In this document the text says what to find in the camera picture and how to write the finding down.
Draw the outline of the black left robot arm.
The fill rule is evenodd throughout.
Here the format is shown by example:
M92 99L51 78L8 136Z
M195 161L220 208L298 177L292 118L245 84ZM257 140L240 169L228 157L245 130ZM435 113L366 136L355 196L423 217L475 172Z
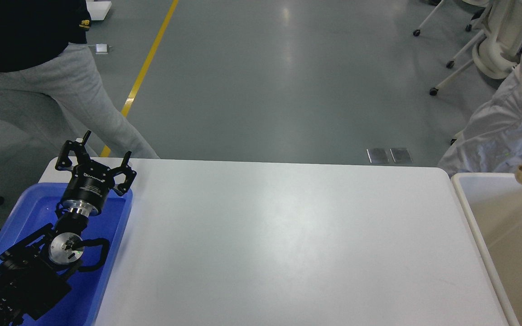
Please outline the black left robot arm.
M0 254L0 326L20 326L24 316L37 320L72 290L69 278L104 267L115 239L83 238L91 217L103 212L110 192L124 196L137 175L132 152L111 168L91 159L82 140L67 140L55 169L71 179L56 204L55 223L47 223Z

